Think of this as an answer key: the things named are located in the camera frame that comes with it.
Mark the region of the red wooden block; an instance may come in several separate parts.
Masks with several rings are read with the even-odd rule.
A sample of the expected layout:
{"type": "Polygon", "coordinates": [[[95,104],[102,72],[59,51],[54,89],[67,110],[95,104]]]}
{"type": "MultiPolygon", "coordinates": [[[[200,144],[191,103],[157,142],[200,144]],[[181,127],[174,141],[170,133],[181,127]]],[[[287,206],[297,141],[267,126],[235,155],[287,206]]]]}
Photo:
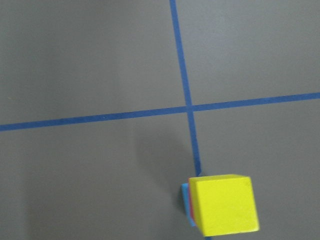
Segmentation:
{"type": "Polygon", "coordinates": [[[187,194],[188,194],[188,218],[190,221],[190,225],[192,227],[196,226],[196,221],[194,217],[194,210],[193,210],[193,202],[192,202],[192,194],[191,194],[191,184],[190,181],[188,180],[187,182],[187,194]]]}

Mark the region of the blue wooden block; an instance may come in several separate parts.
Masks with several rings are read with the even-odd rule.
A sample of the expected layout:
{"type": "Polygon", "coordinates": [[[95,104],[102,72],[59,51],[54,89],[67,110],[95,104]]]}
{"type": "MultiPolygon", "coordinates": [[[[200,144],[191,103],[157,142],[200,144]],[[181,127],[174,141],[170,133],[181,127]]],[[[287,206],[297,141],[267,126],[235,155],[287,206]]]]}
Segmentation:
{"type": "Polygon", "coordinates": [[[184,210],[185,210],[187,220],[192,227],[195,227],[196,224],[195,224],[193,217],[192,217],[192,205],[191,205],[191,200],[190,200],[189,184],[188,183],[183,183],[181,185],[181,192],[182,192],[183,205],[184,205],[184,210]]]}

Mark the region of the yellow wooden block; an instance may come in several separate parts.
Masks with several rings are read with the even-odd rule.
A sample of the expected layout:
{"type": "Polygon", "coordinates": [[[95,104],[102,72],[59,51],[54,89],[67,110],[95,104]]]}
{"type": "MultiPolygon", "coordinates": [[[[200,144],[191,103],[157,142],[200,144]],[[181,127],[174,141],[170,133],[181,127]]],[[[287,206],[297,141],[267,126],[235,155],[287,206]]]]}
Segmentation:
{"type": "Polygon", "coordinates": [[[188,179],[196,226],[204,237],[260,230],[252,180],[224,174],[188,179]]]}

